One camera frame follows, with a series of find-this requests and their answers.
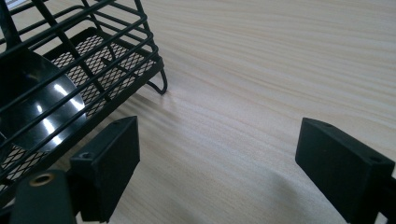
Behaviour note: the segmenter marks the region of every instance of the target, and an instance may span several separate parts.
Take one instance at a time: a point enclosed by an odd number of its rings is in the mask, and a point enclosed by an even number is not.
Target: black dish rack
[[[115,0],[76,0],[60,10],[56,7],[58,11],[52,13],[47,9],[49,4],[56,4],[56,1],[44,0],[39,4],[41,6],[28,1],[27,4],[10,11],[14,18],[20,13],[29,15],[38,13],[38,10],[45,19],[34,21],[20,29],[20,36],[29,38],[17,47],[0,53],[0,61],[14,57],[23,48],[29,48],[50,60],[60,71],[0,108],[0,118],[14,105],[64,74],[73,81],[76,89],[26,124],[19,132],[7,136],[1,142],[0,151],[12,147],[0,167],[1,206],[14,197],[16,185],[22,177],[50,167],[140,87],[148,84],[159,94],[164,94],[167,88],[163,59],[158,54],[158,47],[153,41],[147,15],[140,0],[131,0],[131,5],[134,6],[125,6]],[[1,39],[0,47],[5,43],[5,39]],[[161,74],[162,89],[150,82],[156,74]],[[78,94],[84,101],[84,108],[47,138],[30,150],[12,144],[14,139],[29,132],[37,123]],[[84,114],[86,120],[83,125],[54,150],[39,151]]]

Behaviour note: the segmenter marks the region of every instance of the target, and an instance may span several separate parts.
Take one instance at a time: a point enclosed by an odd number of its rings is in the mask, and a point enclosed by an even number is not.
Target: black plastic bracket
[[[396,220],[395,162],[347,133],[303,119],[295,160],[347,222]]]
[[[109,221],[140,161],[137,117],[119,119],[71,159],[71,169],[28,176],[18,185],[14,205],[0,210],[0,223]]]

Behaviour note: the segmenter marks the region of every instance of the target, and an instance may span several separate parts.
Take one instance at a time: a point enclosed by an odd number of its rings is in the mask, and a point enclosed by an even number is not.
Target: light wood grain surface
[[[169,91],[142,88],[92,133],[138,116],[141,162],[110,223],[345,223],[294,161],[301,120],[396,161],[396,2],[142,4]]]

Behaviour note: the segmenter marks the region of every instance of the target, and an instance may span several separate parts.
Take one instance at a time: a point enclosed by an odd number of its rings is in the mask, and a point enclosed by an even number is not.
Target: black wire basket
[[[2,206],[13,198],[16,184],[22,177],[50,167],[140,87],[148,84],[160,94],[166,92],[163,59],[158,54],[139,0],[131,1],[130,6],[114,0],[69,2],[72,3],[68,7],[55,7],[57,11],[53,12],[47,6],[56,4],[56,1],[41,0],[28,2],[10,11],[12,18],[41,13],[43,20],[33,21],[19,29],[20,36],[28,37],[18,46],[1,52],[0,62],[7,64],[21,51],[29,49],[55,64],[59,70],[0,107],[0,123],[5,123],[0,124]],[[5,45],[3,38],[0,47]],[[149,81],[158,73],[163,79],[162,89]],[[26,102],[35,103],[31,98],[46,88],[52,88],[54,83],[56,89],[56,81],[64,76],[74,84],[73,90],[61,88],[58,90],[63,94],[61,99],[45,109],[35,105],[39,113],[20,124],[17,130],[2,130],[6,129],[6,125],[13,125],[10,114],[31,110]],[[77,104],[77,98],[82,101],[77,106],[78,110],[52,126],[51,130],[46,126],[48,134],[45,137],[39,138],[29,148],[19,144],[21,139],[35,133],[39,125],[47,125],[46,121],[53,119],[51,116],[68,104]],[[64,134],[72,126],[73,132]],[[43,150],[50,143],[55,147]]]

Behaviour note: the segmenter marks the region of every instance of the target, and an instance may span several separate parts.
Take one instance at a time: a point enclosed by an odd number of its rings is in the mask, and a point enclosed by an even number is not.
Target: table surface
[[[140,89],[98,128],[139,119],[110,223],[345,223],[294,161],[301,121],[396,161],[396,2],[142,4],[169,89]]]

